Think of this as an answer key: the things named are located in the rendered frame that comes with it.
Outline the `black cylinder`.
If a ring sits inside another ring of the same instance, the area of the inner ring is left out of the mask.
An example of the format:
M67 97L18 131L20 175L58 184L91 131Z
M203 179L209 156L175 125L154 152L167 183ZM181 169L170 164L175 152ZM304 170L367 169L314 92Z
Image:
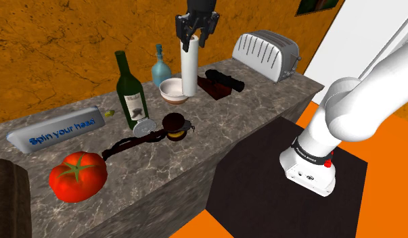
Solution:
M236 80L231 76L225 75L215 69L209 69L205 71L206 78L209 79L212 84L219 83L226 87L232 88L237 92L242 92L244 90L245 84L240 80Z

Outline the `white bowl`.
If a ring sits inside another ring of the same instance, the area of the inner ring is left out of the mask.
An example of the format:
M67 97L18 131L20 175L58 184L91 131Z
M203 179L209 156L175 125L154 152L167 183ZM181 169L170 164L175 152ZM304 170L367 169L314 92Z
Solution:
M161 96L169 104L180 105L189 99L182 92L182 80L180 78L168 78L162 81L159 89Z

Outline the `grey box with blue lettering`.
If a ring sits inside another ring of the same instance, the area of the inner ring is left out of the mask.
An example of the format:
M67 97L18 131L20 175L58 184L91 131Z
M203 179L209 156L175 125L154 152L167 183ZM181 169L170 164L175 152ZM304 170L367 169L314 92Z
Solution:
M22 153L32 153L105 124L99 109L93 106L13 130L6 139Z

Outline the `blue glass bottle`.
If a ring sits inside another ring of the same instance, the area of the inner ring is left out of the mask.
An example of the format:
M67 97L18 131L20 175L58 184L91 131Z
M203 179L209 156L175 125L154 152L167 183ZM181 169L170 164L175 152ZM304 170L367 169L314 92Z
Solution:
M172 73L171 73L171 69L169 68L169 66L164 63L163 50L162 50L161 44L156 45L156 57L157 57L157 62L152 67L152 80L153 80L153 83L157 87L159 87L161 82L163 82L166 79L171 78Z

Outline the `brown furniture piece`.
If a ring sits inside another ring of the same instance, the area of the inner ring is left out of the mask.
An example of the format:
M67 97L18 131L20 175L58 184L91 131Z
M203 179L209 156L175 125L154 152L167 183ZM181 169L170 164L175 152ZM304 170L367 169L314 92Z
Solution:
M28 172L0 159L0 238L32 238Z

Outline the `white door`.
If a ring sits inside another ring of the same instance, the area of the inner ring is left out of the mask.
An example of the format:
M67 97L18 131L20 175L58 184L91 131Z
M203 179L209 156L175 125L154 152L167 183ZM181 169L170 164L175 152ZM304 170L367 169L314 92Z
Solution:
M359 77L408 18L408 0L345 0L304 75L325 86Z

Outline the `silver round disc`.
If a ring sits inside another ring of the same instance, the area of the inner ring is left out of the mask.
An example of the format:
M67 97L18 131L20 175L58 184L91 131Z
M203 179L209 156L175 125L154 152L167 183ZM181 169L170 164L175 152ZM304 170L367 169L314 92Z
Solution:
M135 137L144 137L151 132L155 131L156 123L150 118L142 118L137 121L136 125L133 127L133 135Z

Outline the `red tomato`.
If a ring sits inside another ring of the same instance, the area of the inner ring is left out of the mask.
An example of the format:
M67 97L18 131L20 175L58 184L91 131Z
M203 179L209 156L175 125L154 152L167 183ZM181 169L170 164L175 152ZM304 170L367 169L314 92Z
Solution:
M103 158L78 151L66 156L49 174L49 186L59 200L77 203L95 195L107 181Z

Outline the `green wine bottle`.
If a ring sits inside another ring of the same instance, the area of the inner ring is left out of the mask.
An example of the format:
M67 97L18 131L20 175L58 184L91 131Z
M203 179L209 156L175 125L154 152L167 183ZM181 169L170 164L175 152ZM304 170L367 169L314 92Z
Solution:
M114 54L120 70L116 91L129 128L133 130L141 119L149 116L145 95L141 82L130 72L125 52L116 51Z

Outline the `silver toaster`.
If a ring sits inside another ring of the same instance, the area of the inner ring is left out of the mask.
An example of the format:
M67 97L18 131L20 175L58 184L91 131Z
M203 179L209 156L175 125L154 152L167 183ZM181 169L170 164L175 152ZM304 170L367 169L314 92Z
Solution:
M269 30L242 34L233 48L232 58L275 83L291 77L301 60L299 47L293 40Z

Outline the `green wall picture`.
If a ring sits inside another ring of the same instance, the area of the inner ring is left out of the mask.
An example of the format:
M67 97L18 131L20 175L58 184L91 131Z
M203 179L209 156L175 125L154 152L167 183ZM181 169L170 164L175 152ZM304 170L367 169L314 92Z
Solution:
M339 0L301 0L296 15L299 16L334 8L338 2Z

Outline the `dark brown round-headed tool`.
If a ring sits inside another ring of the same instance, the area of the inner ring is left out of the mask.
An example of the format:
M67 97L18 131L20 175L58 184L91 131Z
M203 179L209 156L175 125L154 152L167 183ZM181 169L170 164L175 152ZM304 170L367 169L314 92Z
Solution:
M115 143L110 149L104 150L101 155L104 161L110 156L132 148L142 143L156 143L164 138L170 141L180 141L187 135L189 129L195 131L195 126L189 120L184 119L182 114L169 113L162 120L163 129L152 131L143 137L129 137Z

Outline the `dark red block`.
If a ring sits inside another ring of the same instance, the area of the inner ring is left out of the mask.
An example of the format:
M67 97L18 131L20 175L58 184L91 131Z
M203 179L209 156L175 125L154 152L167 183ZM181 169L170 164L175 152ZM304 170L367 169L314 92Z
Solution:
M231 94L232 88L208 78L198 76L198 85L213 99L219 100Z

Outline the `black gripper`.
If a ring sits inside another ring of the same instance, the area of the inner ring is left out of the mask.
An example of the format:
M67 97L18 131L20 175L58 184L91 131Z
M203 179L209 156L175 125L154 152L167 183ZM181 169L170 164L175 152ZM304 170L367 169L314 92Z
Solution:
M214 11L217 0L187 0L187 13L176 15L175 26L177 37L183 43L184 52L189 51L189 42L194 33L194 26L190 26L192 20L201 19L199 46L205 47L205 42L210 34L213 34L220 15Z

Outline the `dark robot stand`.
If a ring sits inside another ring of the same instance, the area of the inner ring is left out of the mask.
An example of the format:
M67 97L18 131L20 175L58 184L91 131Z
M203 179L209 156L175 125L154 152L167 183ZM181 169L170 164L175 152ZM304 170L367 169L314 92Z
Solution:
M336 186L322 197L286 178L279 155L302 128L279 117L217 165L206 210L233 238L355 238L367 162L336 148Z

